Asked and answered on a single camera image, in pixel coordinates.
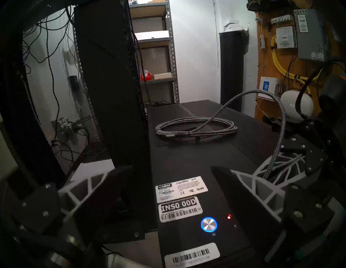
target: blue sticker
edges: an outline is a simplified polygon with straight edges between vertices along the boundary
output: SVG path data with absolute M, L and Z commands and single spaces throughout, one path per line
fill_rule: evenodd
M 268 81 L 264 81 L 263 82 L 263 90 L 264 91 L 268 91 L 268 89 L 269 89 L 269 82 Z

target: black panel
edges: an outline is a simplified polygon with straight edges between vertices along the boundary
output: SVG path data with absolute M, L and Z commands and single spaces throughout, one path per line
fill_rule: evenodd
M 114 166 L 132 165 L 133 195 L 144 229 L 156 228 L 147 121 L 139 94 L 127 1 L 75 8 L 77 46 L 95 115 Z
M 245 41 L 242 31 L 220 33 L 221 104 L 243 92 Z M 241 112 L 242 99 L 236 99 L 228 107 Z

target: camax logo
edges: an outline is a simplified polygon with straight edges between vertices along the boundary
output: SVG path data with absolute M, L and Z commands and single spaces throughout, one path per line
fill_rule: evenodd
M 172 183 L 162 184 L 162 185 L 158 186 L 159 189 L 163 189 L 163 188 L 167 188 L 167 187 L 172 187 Z

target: white label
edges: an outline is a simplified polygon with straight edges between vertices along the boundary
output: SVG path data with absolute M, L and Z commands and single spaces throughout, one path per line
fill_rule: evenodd
M 155 186 L 157 203 L 208 191 L 201 176 Z
M 298 24 L 299 24 L 299 32 L 300 33 L 308 33 L 308 22 L 306 21 L 305 15 L 297 15 Z
M 210 243 L 197 248 L 181 251 L 165 256 L 166 268 L 191 267 L 220 257 L 220 252 L 215 243 Z
M 317 52 L 311 52 L 311 59 L 314 61 L 324 62 L 324 54 L 323 53 L 317 53 Z
M 202 214 L 201 204 L 196 196 L 158 205 L 160 222 L 175 221 Z
M 307 9 L 297 9 L 297 10 L 294 11 L 295 15 L 307 14 L 307 13 L 308 13 Z

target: coiled cable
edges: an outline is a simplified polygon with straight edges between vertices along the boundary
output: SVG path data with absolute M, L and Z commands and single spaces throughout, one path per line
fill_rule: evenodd
M 237 99 L 241 96 L 247 95 L 247 94 L 251 94 L 251 93 L 262 93 L 262 94 L 266 94 L 266 95 L 270 96 L 278 104 L 278 106 L 280 108 L 280 113 L 281 113 L 281 126 L 280 126 L 279 139 L 278 139 L 276 146 L 274 148 L 272 159 L 270 160 L 269 165 L 267 167 L 267 170 L 266 170 L 264 177 L 263 177 L 264 179 L 268 179 L 270 172 L 273 169 L 277 155 L 279 154 L 279 151 L 281 149 L 282 139 L 285 135 L 286 112 L 285 112 L 285 109 L 284 109 L 280 99 L 277 96 L 274 96 L 273 94 L 271 94 L 267 91 L 258 90 L 258 89 L 244 91 L 244 92 L 234 96 L 233 98 L 231 98 L 228 102 L 226 102 L 212 117 L 183 117 L 183 118 L 178 118 L 178 119 L 174 119 L 174 120 L 171 120 L 168 122 L 158 124 L 155 128 L 156 134 L 161 135 L 161 136 L 165 136 L 167 138 L 180 138 L 180 137 L 205 137 L 205 136 L 226 135 L 226 134 L 235 133 L 238 128 L 234 125 L 234 123 L 232 121 L 227 120 L 227 119 L 222 119 L 222 118 L 216 118 L 216 116 L 225 107 L 227 107 L 231 102 L 233 102 L 235 99 Z M 197 130 L 200 130 L 201 128 L 203 128 L 204 126 L 209 124 L 211 121 L 223 123 L 223 124 L 227 125 L 228 127 L 224 128 L 222 130 L 196 132 Z M 165 130 L 163 130 L 163 128 L 165 128 L 165 127 L 172 126 L 175 124 L 180 124 L 180 123 L 186 123 L 186 122 L 204 122 L 204 123 L 202 125 L 200 125 L 199 127 L 192 129 L 190 131 L 165 131 Z

